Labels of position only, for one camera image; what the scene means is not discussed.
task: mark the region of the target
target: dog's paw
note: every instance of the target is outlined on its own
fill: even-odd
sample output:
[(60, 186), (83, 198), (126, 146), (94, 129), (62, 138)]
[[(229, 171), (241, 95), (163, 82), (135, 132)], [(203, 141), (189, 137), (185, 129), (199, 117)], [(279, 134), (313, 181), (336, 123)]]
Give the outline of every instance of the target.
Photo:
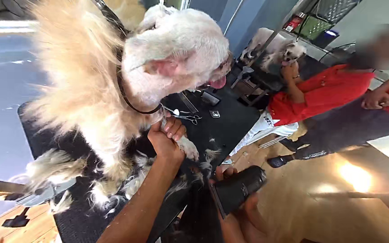
[(176, 143), (179, 146), (179, 149), (185, 152), (188, 159), (198, 161), (199, 160), (199, 152), (197, 152), (197, 148), (195, 144), (190, 141), (186, 137), (181, 137)]

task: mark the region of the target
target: small dog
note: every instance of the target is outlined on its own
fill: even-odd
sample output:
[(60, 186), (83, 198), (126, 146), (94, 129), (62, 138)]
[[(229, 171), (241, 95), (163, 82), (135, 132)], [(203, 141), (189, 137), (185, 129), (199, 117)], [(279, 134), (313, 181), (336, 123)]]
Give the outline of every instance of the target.
[[(249, 46), (242, 52), (240, 59), (248, 63), (249, 60), (256, 58), (259, 55), (258, 52), (273, 32), (273, 30), (268, 28), (259, 28), (256, 35), (251, 39)], [(267, 55), (262, 61), (261, 69), (267, 73), (269, 72), (268, 66), (271, 63), (287, 66), (298, 58), (304, 57), (307, 52), (305, 47), (300, 46), (293, 40), (287, 40), (280, 34), (274, 37), (266, 51)]]
[[(130, 12), (124, 7), (133, 0), (111, 2), (109, 7), (119, 10), (115, 13), (125, 24), (118, 13)], [(228, 40), (216, 22), (198, 10), (159, 4), (138, 26), (131, 26), (137, 31), (127, 39), (119, 37), (91, 0), (41, 0), (32, 12), (40, 21), (35, 44), (50, 84), (28, 104), (25, 117), (58, 136), (72, 130), (83, 135), (103, 164), (104, 177), (92, 187), (95, 204), (108, 202), (132, 174), (126, 145), (164, 119), (161, 111), (144, 115), (122, 99), (115, 47), (124, 50), (121, 85), (141, 111), (153, 110), (171, 93), (205, 83), (221, 88), (230, 71)], [(177, 143), (187, 158), (198, 159), (196, 146), (186, 137)]]

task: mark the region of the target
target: dog's head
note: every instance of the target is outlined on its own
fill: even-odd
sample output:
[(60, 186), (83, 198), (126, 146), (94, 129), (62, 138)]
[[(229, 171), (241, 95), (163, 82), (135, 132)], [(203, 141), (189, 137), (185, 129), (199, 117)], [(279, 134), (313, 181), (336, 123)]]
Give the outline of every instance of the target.
[(180, 92), (205, 83), (221, 88), (232, 55), (220, 27), (194, 9), (158, 14), (124, 46), (126, 73), (142, 72), (160, 80), (160, 88)]
[(307, 49), (297, 43), (290, 43), (285, 46), (283, 56), (281, 57), (281, 64), (287, 66), (295, 62), (298, 58), (305, 56)]

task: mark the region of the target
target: hair clipper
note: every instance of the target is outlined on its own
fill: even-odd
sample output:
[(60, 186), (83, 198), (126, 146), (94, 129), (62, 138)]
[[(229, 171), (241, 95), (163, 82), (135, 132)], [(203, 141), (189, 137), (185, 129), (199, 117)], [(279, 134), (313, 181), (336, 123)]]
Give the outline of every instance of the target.
[(223, 218), (237, 209), (246, 199), (267, 182), (265, 171), (259, 166), (250, 166), (232, 175), (229, 179), (211, 185), (214, 202)]

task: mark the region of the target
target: grooming table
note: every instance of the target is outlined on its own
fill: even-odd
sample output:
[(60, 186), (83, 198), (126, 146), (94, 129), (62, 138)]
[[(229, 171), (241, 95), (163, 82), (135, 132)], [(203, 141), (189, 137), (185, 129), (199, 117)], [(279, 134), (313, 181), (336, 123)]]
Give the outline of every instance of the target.
[[(199, 110), (195, 115), (202, 117), (198, 121), (198, 125), (194, 125), (188, 120), (181, 120), (187, 127), (188, 138), (197, 146), (200, 154), (199, 161), (204, 161), (205, 149), (214, 149), (210, 142), (212, 138), (215, 139), (215, 145), (222, 151), (218, 158), (211, 163), (214, 170), (246, 135), (247, 131), (251, 129), (258, 120), (260, 113), (255, 108), (245, 107), (239, 103), (236, 100), (238, 96), (228, 86), (216, 93), (221, 98), (221, 102), (215, 107), (202, 103), (199, 92), (186, 92), (186, 95)], [(188, 111), (188, 108), (176, 94), (164, 98), (162, 102), (169, 108)], [(22, 108), (23, 106), (19, 108), (19, 114), (22, 113)], [(220, 118), (212, 118), (209, 113), (210, 110), (219, 111)], [(65, 150), (73, 158), (88, 156), (88, 166), (84, 177), (78, 177), (76, 184), (69, 189), (74, 202), (69, 210), (55, 215), (54, 218), (64, 243), (95, 243), (106, 226), (124, 206), (124, 202), (120, 202), (115, 208), (115, 213), (107, 216), (105, 212), (99, 209), (91, 209), (88, 191), (90, 182), (93, 179), (100, 178), (98, 174), (93, 173), (93, 169), (99, 160), (85, 143), (81, 134), (73, 133), (55, 140), (53, 138), (54, 134), (49, 130), (37, 133), (37, 128), (33, 127), (29, 121), (22, 121), (22, 126), (34, 158), (51, 148)], [(154, 149), (146, 136), (133, 141), (127, 149), (129, 152), (135, 150), (139, 150), (150, 157), (155, 156)], [(180, 168), (179, 174), (188, 172), (188, 167), (193, 163), (193, 161), (186, 159)], [(182, 211), (187, 205), (188, 194), (189, 189), (184, 189), (171, 194), (164, 200), (148, 242), (154, 243), (178, 213)]]

